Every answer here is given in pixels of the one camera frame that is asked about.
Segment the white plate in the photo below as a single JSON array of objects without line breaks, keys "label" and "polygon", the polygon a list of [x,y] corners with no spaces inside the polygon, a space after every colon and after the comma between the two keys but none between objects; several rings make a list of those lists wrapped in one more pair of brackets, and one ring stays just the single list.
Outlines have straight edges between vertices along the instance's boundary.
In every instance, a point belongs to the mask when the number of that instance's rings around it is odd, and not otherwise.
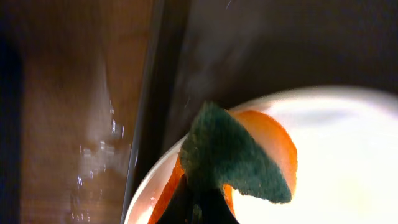
[{"label": "white plate", "polygon": [[396,223],[397,97],[363,88],[300,88],[231,109],[275,119],[297,148],[292,201],[227,190],[238,223]]}]

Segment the brown serving tray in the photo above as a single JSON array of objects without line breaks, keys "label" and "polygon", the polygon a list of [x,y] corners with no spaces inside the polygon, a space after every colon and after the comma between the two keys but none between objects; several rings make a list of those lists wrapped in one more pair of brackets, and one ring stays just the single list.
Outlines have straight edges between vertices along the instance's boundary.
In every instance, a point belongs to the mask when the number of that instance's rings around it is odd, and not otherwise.
[{"label": "brown serving tray", "polygon": [[396,1],[191,1],[165,3],[183,22],[160,55],[171,92],[145,116],[145,159],[126,223],[147,223],[201,104],[234,108],[300,88],[345,87],[397,97]]}]

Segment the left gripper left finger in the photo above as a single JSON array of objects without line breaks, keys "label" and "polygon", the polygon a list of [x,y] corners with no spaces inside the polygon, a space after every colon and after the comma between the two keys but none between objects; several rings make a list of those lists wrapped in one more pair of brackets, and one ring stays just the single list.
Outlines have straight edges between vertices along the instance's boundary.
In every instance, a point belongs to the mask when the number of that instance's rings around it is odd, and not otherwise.
[{"label": "left gripper left finger", "polygon": [[183,174],[164,213],[156,224],[190,224],[193,213],[194,194]]}]

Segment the orange green scrub sponge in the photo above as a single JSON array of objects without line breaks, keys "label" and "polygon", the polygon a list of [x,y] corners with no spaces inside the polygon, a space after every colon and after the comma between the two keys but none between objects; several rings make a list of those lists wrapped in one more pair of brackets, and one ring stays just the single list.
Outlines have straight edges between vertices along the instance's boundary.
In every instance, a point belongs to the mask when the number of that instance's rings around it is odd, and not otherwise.
[{"label": "orange green scrub sponge", "polygon": [[272,203],[289,203],[297,167],[297,149],[274,118],[256,110],[234,113],[205,103],[181,145],[149,222],[156,223],[164,213],[183,174],[194,194],[191,223],[202,223],[200,194],[211,189],[221,190],[233,215],[234,190]]}]

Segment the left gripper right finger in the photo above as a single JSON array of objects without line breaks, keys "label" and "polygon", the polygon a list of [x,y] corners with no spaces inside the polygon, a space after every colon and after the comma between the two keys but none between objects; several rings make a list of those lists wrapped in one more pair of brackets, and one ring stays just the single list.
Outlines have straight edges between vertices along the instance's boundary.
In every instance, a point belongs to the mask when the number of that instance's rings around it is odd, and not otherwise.
[{"label": "left gripper right finger", "polygon": [[211,189],[200,194],[199,206],[204,224],[239,224],[229,209],[220,189]]}]

